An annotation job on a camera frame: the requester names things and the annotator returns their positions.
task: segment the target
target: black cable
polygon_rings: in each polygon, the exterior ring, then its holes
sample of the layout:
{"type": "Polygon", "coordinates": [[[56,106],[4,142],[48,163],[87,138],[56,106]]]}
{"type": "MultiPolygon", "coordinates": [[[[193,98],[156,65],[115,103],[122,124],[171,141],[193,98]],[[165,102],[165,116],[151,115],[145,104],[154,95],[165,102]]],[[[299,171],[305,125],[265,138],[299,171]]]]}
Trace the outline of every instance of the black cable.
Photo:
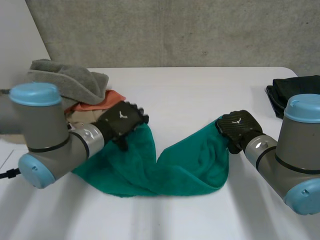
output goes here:
{"type": "Polygon", "coordinates": [[[19,174],[21,174],[19,168],[16,168],[16,169],[12,168],[4,173],[0,173],[0,179],[5,179],[5,178],[12,179],[19,174]]]}

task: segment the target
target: light blue joint cap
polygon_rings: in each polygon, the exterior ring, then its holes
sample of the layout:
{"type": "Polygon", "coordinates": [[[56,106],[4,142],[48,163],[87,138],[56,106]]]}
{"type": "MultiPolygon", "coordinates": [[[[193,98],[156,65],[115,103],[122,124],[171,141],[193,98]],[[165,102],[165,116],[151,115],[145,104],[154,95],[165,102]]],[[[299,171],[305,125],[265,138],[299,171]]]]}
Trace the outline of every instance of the light blue joint cap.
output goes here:
{"type": "Polygon", "coordinates": [[[59,104],[61,96],[58,88],[46,82],[24,83],[10,90],[10,99],[21,105],[31,107],[48,107],[59,104]]]}
{"type": "Polygon", "coordinates": [[[284,115],[300,123],[320,123],[320,94],[300,94],[291,97],[284,115]]]}
{"type": "Polygon", "coordinates": [[[283,201],[300,215],[320,213],[320,178],[294,186],[286,193],[283,201]]]}
{"type": "Polygon", "coordinates": [[[20,157],[18,167],[22,176],[38,189],[44,189],[56,181],[50,170],[30,154],[20,157]]]}

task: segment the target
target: black cloth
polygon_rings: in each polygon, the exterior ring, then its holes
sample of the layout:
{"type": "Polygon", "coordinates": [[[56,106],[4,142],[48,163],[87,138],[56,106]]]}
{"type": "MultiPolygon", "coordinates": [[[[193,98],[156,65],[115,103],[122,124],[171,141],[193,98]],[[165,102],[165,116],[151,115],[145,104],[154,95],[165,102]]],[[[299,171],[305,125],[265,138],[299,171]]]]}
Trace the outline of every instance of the black cloth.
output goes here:
{"type": "Polygon", "coordinates": [[[320,94],[320,76],[300,76],[287,79],[274,79],[272,86],[266,87],[275,115],[284,118],[288,100],[299,94],[320,94]]]}

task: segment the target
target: black glove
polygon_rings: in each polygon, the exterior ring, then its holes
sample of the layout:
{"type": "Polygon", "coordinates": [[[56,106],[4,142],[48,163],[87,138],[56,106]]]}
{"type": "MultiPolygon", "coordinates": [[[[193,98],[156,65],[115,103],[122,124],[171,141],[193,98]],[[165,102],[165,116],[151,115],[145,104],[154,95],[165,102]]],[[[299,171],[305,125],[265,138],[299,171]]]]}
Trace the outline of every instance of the black glove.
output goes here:
{"type": "Polygon", "coordinates": [[[231,154],[240,153],[252,139],[264,135],[257,120],[246,110],[223,115],[215,121],[215,127],[229,139],[227,147],[231,154]]]}
{"type": "Polygon", "coordinates": [[[123,151],[128,150],[126,136],[139,125],[147,124],[149,116],[136,104],[121,101],[102,114],[97,122],[92,123],[102,132],[104,142],[112,140],[123,151]]]}

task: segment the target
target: black ring band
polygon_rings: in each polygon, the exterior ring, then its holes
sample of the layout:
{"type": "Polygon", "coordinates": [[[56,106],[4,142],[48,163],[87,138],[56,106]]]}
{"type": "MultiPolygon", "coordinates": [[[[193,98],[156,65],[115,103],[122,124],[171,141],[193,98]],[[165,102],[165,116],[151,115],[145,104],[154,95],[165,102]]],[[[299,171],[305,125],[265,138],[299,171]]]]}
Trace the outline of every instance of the black ring band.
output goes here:
{"type": "Polygon", "coordinates": [[[290,169],[292,171],[295,171],[297,173],[301,174],[308,174],[308,175],[317,175],[320,174],[320,170],[310,170],[310,169],[303,169],[296,166],[292,166],[285,161],[282,161],[277,155],[275,155],[275,159],[278,163],[280,163],[282,166],[284,166],[287,169],[290,169]]]}
{"type": "Polygon", "coordinates": [[[256,168],[256,170],[257,170],[258,172],[259,172],[259,163],[260,163],[261,159],[262,159],[268,152],[270,152],[270,151],[273,150],[273,149],[276,149],[276,147],[277,147],[277,146],[269,147],[269,148],[267,148],[266,150],[264,150],[263,153],[260,154],[260,156],[258,157],[258,159],[257,159],[256,162],[255,162],[255,168],[256,168]]]}
{"type": "Polygon", "coordinates": [[[88,144],[86,143],[86,141],[83,139],[83,137],[81,137],[80,134],[76,133],[76,132],[70,132],[70,134],[72,135],[75,135],[78,139],[80,139],[80,141],[82,142],[84,148],[85,148],[85,153],[86,153],[86,159],[89,158],[90,156],[90,150],[89,150],[89,147],[88,147],[88,144]]]}
{"type": "Polygon", "coordinates": [[[68,143],[69,139],[70,139],[70,136],[68,135],[66,140],[64,140],[63,142],[59,143],[58,145],[49,146],[49,147],[45,147],[45,148],[28,147],[28,149],[32,153],[46,153],[46,152],[50,152],[50,151],[53,151],[53,150],[56,150],[56,149],[59,149],[59,148],[63,147],[64,145],[66,145],[68,143]]]}

